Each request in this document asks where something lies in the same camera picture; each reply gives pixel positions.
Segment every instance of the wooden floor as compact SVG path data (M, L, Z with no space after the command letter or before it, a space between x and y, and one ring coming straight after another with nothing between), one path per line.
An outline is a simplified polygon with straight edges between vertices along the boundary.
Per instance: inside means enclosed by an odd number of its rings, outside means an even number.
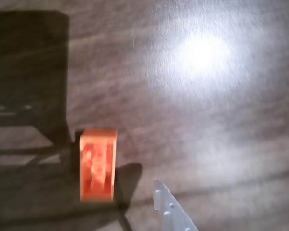
M116 200L77 137L118 130ZM0 230L289 231L289 0L0 0Z

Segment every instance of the orange brick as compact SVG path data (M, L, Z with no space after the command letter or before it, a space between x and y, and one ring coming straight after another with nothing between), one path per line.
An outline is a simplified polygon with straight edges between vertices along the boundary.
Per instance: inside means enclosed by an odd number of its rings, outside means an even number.
M87 130L80 138L80 200L113 201L117 131Z

